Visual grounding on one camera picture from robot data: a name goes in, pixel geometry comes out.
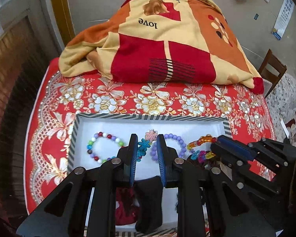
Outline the turquoise pink flower hair clip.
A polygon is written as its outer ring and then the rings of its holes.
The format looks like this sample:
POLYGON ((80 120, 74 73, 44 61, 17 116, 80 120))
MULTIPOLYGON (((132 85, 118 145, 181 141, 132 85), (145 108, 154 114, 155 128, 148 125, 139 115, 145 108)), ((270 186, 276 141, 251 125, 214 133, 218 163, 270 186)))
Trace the turquoise pink flower hair clip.
POLYGON ((151 129, 145 133, 145 137, 138 142, 137 147, 137 162, 140 162, 147 155, 148 148, 151 148, 153 142, 156 141, 158 132, 151 129))

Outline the black wide headband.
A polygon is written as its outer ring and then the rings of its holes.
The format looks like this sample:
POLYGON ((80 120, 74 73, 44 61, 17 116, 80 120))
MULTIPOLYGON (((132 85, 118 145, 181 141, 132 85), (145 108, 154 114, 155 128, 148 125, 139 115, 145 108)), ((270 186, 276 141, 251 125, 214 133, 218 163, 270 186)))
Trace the black wide headband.
POLYGON ((133 185, 140 211, 136 231, 150 234, 162 225, 162 192, 160 176, 135 181, 133 185))

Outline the red velvet bow hair clip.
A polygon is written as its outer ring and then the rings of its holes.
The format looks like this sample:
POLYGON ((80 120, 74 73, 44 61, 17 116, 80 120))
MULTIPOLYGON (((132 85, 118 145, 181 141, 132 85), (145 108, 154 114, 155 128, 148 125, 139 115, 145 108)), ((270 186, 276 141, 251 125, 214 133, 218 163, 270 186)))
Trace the red velvet bow hair clip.
POLYGON ((140 207, 135 205, 135 198, 135 192, 132 188, 116 189, 116 225, 130 225, 136 223, 140 214, 140 207))

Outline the black scrunchie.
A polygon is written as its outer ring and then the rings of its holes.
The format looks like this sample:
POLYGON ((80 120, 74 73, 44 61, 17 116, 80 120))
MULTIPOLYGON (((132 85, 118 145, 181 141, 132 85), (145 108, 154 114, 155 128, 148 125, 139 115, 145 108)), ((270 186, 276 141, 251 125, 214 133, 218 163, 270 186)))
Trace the black scrunchie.
POLYGON ((186 211, 188 197, 184 192, 181 192, 180 190, 177 192, 176 197, 177 197, 176 212, 184 213, 186 211))

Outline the striped tray with white lining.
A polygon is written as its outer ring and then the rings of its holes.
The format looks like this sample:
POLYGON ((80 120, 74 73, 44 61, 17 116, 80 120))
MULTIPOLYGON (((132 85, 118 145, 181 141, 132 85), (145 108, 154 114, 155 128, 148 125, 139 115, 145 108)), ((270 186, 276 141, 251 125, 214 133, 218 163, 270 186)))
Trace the striped tray with white lining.
MULTIPOLYGON (((104 132, 112 134, 126 144, 131 134, 136 134, 140 141, 148 130, 154 129, 158 134, 173 134, 180 136, 185 144, 199 139, 207 134, 214 137, 225 135, 232 137, 227 118, 221 117, 179 117, 179 116, 140 116, 140 115, 114 115, 114 114, 84 114, 77 115, 68 152, 67 174, 76 167, 86 170, 99 167, 99 163, 88 155, 87 145, 95 133, 104 132)), ((100 159, 116 156, 117 144, 113 141, 96 141, 92 148, 100 159)), ((158 161, 153 161, 147 155, 136 163, 135 180, 143 180, 160 176, 158 161)), ((160 229, 173 229, 177 226, 177 188, 164 189, 162 193, 162 226, 160 229)))

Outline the red floral bed cover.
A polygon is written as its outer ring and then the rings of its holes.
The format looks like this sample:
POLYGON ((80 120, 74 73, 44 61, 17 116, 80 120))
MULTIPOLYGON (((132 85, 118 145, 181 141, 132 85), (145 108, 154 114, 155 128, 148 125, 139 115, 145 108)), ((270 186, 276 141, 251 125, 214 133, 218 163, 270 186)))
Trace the red floral bed cover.
POLYGON ((50 62, 32 110, 24 146, 23 186, 27 212, 65 178, 78 113, 226 117, 233 139, 275 139, 262 95, 243 85, 122 84, 89 73, 65 78, 50 62))

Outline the wooden chair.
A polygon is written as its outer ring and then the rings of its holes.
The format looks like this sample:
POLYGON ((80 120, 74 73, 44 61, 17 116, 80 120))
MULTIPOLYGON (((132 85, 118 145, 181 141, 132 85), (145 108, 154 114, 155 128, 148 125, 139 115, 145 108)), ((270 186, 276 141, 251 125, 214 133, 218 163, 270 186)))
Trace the wooden chair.
POLYGON ((286 73, 287 67, 273 54, 271 49, 268 52, 258 70, 263 78, 264 97, 267 97, 286 73))

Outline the red yellow love blanket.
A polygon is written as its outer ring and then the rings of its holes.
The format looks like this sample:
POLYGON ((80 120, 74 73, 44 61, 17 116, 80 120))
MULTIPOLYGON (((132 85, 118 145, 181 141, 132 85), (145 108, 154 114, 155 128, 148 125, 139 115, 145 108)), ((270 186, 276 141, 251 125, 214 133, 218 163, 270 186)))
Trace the red yellow love blanket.
POLYGON ((108 21, 75 36, 58 66, 65 77, 95 70, 123 83, 243 84, 264 92, 212 0, 126 0, 108 21))

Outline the wall calendar poster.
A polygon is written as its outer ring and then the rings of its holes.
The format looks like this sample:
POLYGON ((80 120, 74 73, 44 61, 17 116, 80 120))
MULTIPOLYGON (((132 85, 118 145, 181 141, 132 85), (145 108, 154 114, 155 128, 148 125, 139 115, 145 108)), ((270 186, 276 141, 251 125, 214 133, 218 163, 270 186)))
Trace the wall calendar poster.
POLYGON ((283 0, 281 9, 273 27, 272 34, 281 40, 291 19, 295 4, 293 0, 283 0))

